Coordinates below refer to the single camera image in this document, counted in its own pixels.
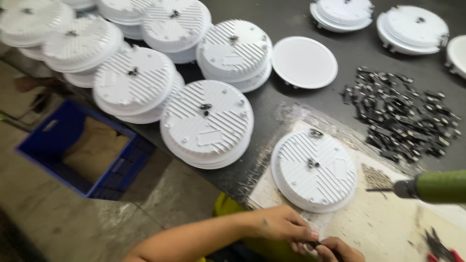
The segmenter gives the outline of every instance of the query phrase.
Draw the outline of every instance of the blue plastic crate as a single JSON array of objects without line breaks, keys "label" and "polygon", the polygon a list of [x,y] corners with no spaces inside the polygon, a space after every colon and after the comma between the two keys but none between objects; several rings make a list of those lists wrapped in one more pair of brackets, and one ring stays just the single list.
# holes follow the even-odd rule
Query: blue plastic crate
[{"label": "blue plastic crate", "polygon": [[[86,117],[92,117],[130,139],[95,184],[62,163],[63,153],[84,131]],[[85,106],[66,100],[16,149],[83,197],[119,200],[144,167],[154,148],[153,144],[135,132]]]}]

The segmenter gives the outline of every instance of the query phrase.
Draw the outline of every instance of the pliers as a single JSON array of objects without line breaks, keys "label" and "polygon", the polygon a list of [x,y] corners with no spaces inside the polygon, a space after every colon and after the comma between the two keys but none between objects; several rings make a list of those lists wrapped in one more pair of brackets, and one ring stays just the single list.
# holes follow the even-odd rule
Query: pliers
[{"label": "pliers", "polygon": [[425,237],[427,244],[431,248],[431,252],[427,255],[428,262],[439,262],[441,258],[450,262],[465,262],[454,249],[448,250],[442,245],[434,228],[432,228],[432,235],[426,230]]}]

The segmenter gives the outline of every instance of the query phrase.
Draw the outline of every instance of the crate handle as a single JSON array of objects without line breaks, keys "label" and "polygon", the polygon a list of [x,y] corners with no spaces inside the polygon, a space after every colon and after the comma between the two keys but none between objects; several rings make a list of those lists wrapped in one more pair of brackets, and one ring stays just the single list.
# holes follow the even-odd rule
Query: crate handle
[{"label": "crate handle", "polygon": [[58,120],[54,119],[54,120],[50,121],[50,123],[48,123],[48,124],[42,129],[42,132],[50,131],[50,129],[52,129],[56,124],[58,124]]}]

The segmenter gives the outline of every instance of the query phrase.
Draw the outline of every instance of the red pliers handle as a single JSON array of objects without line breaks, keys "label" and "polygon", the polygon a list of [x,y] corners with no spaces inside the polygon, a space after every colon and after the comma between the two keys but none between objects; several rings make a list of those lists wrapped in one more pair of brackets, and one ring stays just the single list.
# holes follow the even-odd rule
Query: red pliers handle
[{"label": "red pliers handle", "polygon": [[[458,252],[456,252],[454,249],[450,250],[451,254],[452,254],[452,257],[454,259],[454,261],[451,261],[451,262],[465,262],[458,254]],[[428,254],[427,255],[427,261],[428,262],[439,262],[439,260],[432,254]]]}]

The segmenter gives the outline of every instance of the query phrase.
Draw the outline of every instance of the electric screwdriver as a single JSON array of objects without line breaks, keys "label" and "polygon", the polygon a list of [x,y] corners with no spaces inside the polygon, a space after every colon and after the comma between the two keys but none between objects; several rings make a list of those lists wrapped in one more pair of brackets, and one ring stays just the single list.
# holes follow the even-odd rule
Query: electric screwdriver
[{"label": "electric screwdriver", "polygon": [[466,170],[422,173],[412,180],[397,181],[393,188],[366,191],[392,191],[400,198],[414,198],[427,203],[466,203]]}]

